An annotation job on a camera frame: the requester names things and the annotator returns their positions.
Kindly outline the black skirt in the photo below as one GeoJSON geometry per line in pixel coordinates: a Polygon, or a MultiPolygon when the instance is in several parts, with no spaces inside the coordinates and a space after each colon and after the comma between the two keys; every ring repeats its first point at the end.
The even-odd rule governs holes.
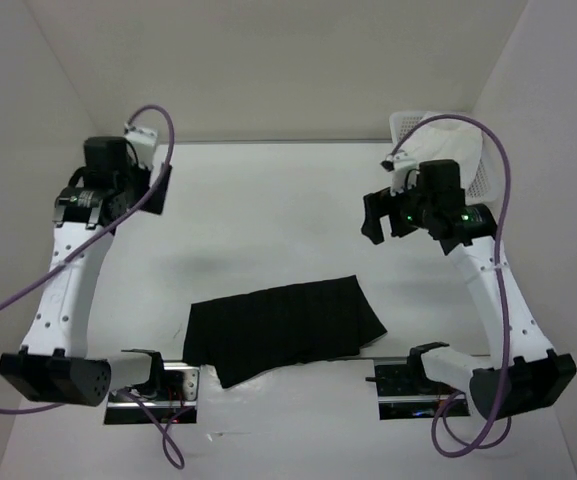
{"type": "Polygon", "coordinates": [[[356,356],[386,334],[349,276],[192,304],[182,360],[214,367],[228,389],[279,367],[356,356]]]}

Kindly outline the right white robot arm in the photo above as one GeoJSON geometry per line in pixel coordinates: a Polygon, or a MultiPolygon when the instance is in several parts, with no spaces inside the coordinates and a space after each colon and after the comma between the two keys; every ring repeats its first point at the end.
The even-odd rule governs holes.
{"type": "Polygon", "coordinates": [[[483,359],[444,342],[411,348],[406,381],[418,393],[438,383],[466,395],[483,417],[502,419],[552,406],[577,373],[543,334],[512,275],[490,209],[469,205],[453,160],[386,160],[390,187],[364,196],[364,236],[384,240],[382,218],[403,238],[425,230],[462,275],[484,326],[490,355],[483,359]]]}

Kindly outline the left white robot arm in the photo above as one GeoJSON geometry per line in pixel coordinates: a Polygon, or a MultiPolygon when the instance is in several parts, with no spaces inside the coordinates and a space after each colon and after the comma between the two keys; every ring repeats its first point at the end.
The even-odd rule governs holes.
{"type": "Polygon", "coordinates": [[[146,127],[85,140],[85,163],[54,204],[50,268],[56,274],[43,289],[19,351],[0,357],[0,375],[27,400],[97,406],[121,389],[133,388],[148,400],[166,390],[157,351],[127,349],[101,359],[87,355],[89,316],[115,221],[131,208],[163,211],[170,174],[149,189],[157,143],[157,131],[146,127]]]}

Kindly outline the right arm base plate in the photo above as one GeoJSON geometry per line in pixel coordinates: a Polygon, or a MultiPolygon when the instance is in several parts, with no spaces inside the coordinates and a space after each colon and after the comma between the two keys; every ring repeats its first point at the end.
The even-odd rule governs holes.
{"type": "Polygon", "coordinates": [[[382,421],[432,419],[454,392],[437,382],[418,385],[404,359],[376,359],[374,373],[366,381],[376,387],[382,421]]]}

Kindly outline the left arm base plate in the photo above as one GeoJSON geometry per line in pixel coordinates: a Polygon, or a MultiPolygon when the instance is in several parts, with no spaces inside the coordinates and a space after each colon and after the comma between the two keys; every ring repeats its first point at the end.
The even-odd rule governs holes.
{"type": "Polygon", "coordinates": [[[143,425],[151,422],[147,412],[165,426],[194,424],[197,419],[200,371],[180,361],[165,361],[158,386],[131,386],[127,393],[112,392],[106,403],[103,424],[143,425]]]}

